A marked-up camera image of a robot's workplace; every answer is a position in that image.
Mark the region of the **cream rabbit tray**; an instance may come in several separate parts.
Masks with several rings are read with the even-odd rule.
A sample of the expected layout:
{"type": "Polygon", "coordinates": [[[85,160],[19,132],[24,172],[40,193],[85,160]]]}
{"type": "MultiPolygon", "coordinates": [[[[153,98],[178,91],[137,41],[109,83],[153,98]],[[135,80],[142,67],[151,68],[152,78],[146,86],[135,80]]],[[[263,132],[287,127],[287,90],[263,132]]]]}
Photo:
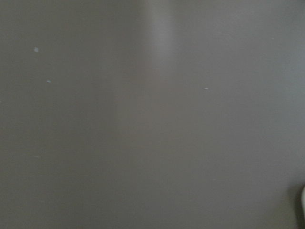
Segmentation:
{"type": "Polygon", "coordinates": [[[301,206],[302,206],[303,217],[305,218],[305,186],[303,186],[301,192],[301,206]]]}

